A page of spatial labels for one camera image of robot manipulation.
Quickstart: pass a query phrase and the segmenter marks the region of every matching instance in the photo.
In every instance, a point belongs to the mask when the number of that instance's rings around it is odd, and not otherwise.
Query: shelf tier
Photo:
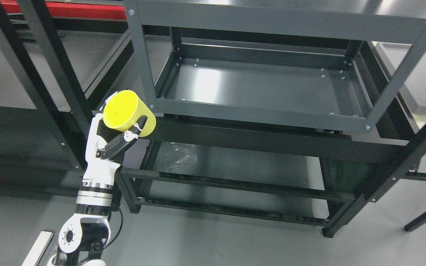
[[[426,26],[426,0],[130,0],[125,7],[143,25],[407,44]]]
[[[350,57],[181,44],[156,90],[162,113],[359,131],[367,91]]]

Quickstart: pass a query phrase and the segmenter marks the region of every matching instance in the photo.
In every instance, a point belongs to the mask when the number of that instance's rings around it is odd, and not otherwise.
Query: yellow cup
[[[105,106],[103,121],[108,128],[124,132],[132,127],[141,116],[147,116],[147,122],[140,137],[154,131],[156,118],[146,104],[130,90],[116,93]]]

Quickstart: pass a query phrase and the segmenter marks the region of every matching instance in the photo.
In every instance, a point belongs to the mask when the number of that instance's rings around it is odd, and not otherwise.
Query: plastic bag
[[[167,172],[184,173],[198,162],[195,145],[184,143],[165,143],[164,167]]]

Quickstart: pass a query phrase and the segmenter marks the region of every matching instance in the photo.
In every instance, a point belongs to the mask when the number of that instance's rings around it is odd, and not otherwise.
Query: robotic hand
[[[78,191],[76,211],[62,226],[57,253],[47,266],[76,266],[81,251],[88,251],[85,266],[106,266],[101,260],[103,249],[108,245],[111,230],[108,214],[111,212],[115,172],[121,166],[124,152],[141,134],[147,116],[141,116],[129,130],[115,136],[109,143],[106,139],[113,133],[98,113],[91,121],[85,160],[88,163],[83,183]]]

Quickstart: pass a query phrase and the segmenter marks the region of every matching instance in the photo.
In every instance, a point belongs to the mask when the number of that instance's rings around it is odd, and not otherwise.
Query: red metal bar
[[[0,0],[7,13],[21,13],[15,0]],[[126,20],[123,6],[46,2],[52,17],[83,17],[102,20]]]

